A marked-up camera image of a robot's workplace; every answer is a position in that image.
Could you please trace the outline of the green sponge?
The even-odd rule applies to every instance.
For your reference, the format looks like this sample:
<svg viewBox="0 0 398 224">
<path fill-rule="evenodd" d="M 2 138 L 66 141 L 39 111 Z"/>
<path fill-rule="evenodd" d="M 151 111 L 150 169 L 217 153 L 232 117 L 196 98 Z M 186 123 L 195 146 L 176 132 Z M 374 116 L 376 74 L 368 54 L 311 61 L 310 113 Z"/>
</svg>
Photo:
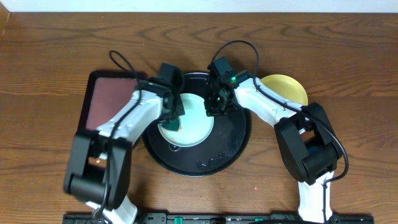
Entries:
<svg viewBox="0 0 398 224">
<path fill-rule="evenodd" d="M 180 129 L 180 119 L 169 119 L 161 124 L 161 127 L 168 131 L 178 131 Z"/>
</svg>

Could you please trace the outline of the light green plate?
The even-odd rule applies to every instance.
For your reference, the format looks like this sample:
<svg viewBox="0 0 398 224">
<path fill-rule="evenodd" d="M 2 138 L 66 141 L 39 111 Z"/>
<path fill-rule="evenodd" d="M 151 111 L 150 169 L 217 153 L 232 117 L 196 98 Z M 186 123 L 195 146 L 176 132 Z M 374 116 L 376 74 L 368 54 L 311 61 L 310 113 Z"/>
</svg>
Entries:
<svg viewBox="0 0 398 224">
<path fill-rule="evenodd" d="M 179 116 L 180 129 L 168 131 L 158 124 L 162 137 L 179 147 L 192 147 L 203 142 L 211 133 L 214 117 L 207 116 L 204 99 L 192 93 L 182 93 L 181 99 L 185 114 Z"/>
</svg>

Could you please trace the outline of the yellow plate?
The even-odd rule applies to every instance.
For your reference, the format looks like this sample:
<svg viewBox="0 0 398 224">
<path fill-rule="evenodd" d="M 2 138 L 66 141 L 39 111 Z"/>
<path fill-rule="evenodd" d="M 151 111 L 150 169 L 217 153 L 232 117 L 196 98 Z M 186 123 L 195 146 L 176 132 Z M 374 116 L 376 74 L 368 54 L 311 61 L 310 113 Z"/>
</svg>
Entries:
<svg viewBox="0 0 398 224">
<path fill-rule="evenodd" d="M 308 96 L 304 87 L 290 76 L 282 74 L 268 75 L 262 78 L 261 82 L 290 101 L 308 105 Z"/>
</svg>

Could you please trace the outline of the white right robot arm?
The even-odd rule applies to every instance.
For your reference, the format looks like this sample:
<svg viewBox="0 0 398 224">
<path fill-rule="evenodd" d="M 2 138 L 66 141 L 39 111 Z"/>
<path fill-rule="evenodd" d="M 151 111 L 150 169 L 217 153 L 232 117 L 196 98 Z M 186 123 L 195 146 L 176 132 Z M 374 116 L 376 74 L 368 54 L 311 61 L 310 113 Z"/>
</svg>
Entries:
<svg viewBox="0 0 398 224">
<path fill-rule="evenodd" d="M 329 221 L 330 185 L 343 153 L 325 110 L 317 103 L 304 106 L 280 96 L 247 70 L 211 71 L 210 88 L 208 116 L 245 108 L 274 128 L 282 161 L 298 182 L 298 214 L 305 222 Z"/>
</svg>

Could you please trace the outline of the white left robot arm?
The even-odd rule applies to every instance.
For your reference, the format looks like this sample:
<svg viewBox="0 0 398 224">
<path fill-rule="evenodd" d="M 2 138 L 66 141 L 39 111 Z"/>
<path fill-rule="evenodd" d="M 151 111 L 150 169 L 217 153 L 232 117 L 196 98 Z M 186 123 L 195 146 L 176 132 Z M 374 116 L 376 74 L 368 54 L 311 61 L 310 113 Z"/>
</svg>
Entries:
<svg viewBox="0 0 398 224">
<path fill-rule="evenodd" d="M 95 129 L 73 138 L 63 189 L 92 209 L 87 223 L 134 223 L 137 207 L 128 199 L 133 145 L 154 121 L 183 114 L 184 83 L 138 80 L 129 101 Z"/>
</svg>

